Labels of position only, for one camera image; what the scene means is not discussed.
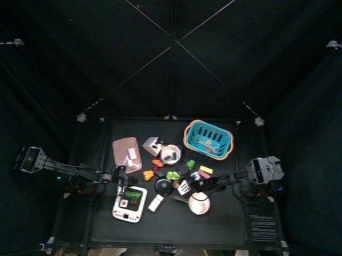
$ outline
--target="yellow object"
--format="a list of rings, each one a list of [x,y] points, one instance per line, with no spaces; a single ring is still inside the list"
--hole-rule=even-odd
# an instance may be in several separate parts
[[[152,170],[148,170],[148,171],[142,172],[142,176],[144,176],[144,180],[148,181],[148,180],[150,180],[153,178],[154,173],[153,173]]]
[[[198,170],[201,170],[202,172],[205,172],[205,173],[208,173],[208,174],[212,174],[212,172],[213,172],[212,169],[209,169],[208,167],[205,167],[205,166],[202,166],[202,165],[200,165]]]

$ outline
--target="small toy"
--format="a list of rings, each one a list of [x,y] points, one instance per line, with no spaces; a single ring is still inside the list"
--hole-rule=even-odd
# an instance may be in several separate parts
[[[144,180],[148,181],[148,180],[150,180],[153,178],[154,173],[153,173],[152,170],[148,170],[148,171],[142,172],[142,176],[144,176]]]
[[[193,178],[193,180],[200,180],[200,175],[197,172],[192,172],[189,176]]]
[[[204,179],[209,179],[209,175],[202,172],[201,170],[197,171],[197,174],[204,178]]]
[[[152,167],[152,170],[153,170],[154,175],[157,175],[157,174],[160,173],[160,169],[158,169],[157,166],[153,166],[153,167]]]
[[[166,172],[165,178],[168,180],[178,180],[180,179],[180,174],[174,171]]]
[[[188,183],[185,180],[182,180],[177,187],[177,192],[182,196],[188,191],[189,191]]]
[[[158,207],[161,201],[164,200],[164,198],[160,195],[156,195],[153,201],[150,202],[148,209],[154,212],[156,208]]]
[[[161,144],[162,142],[158,137],[149,137],[142,144],[142,148],[152,154],[152,156],[157,156],[162,148]]]
[[[190,171],[190,170],[193,169],[196,163],[194,163],[193,160],[188,160],[188,161],[185,162],[185,165],[186,165],[186,167],[188,167],[188,170]]]
[[[208,174],[212,174],[212,172],[213,172],[212,169],[209,169],[208,167],[205,167],[205,166],[202,166],[202,165],[200,165],[198,170],[201,170],[202,172],[205,172],[205,173],[208,173]]]
[[[177,182],[177,180],[173,181],[172,186],[173,186],[174,189],[178,188],[178,182]]]
[[[158,167],[158,168],[161,168],[161,167],[164,166],[161,160],[158,160],[158,159],[152,160],[152,164],[153,164],[156,167]]]

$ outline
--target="orange toy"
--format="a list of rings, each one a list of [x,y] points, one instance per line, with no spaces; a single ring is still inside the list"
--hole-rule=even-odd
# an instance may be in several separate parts
[[[164,166],[161,160],[158,160],[158,159],[152,160],[152,164],[153,164],[154,166],[160,167],[160,168]]]

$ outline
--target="black table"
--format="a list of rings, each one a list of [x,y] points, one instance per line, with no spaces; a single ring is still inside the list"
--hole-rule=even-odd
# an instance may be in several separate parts
[[[263,130],[251,121],[204,120],[227,129],[233,135],[235,148],[223,161],[181,149],[181,159],[194,160],[196,167],[204,165],[213,169],[213,176],[223,174],[245,174],[248,161],[255,157],[267,156]],[[54,233],[58,245],[74,244],[84,248],[98,247],[153,247],[160,250],[168,248],[190,248],[210,250],[260,249],[268,244],[259,244],[252,240],[248,216],[249,208],[235,193],[236,187],[228,186],[223,192],[212,194],[209,211],[194,215],[186,205],[165,197],[156,212],[146,207],[153,200],[153,180],[145,182],[141,172],[150,169],[153,156],[144,150],[141,144],[148,137],[160,137],[164,142],[182,146],[182,132],[190,120],[160,120],[153,118],[112,118],[104,121],[88,120],[80,124],[76,135],[70,162],[84,163],[108,170],[113,165],[112,141],[124,137],[136,137],[142,168],[132,175],[138,179],[138,187],[146,189],[144,212],[138,223],[128,223],[112,217],[112,207],[116,198],[116,185],[100,186],[97,195],[81,197],[73,195],[61,200],[58,220]],[[172,170],[164,167],[162,172]],[[276,215],[276,243],[281,240],[276,207],[271,205],[271,215]]]

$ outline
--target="gray object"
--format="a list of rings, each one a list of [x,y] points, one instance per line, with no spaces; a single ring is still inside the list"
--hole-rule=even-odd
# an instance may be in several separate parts
[[[280,160],[275,156],[255,158],[247,165],[248,179],[256,184],[268,183],[283,178]]]

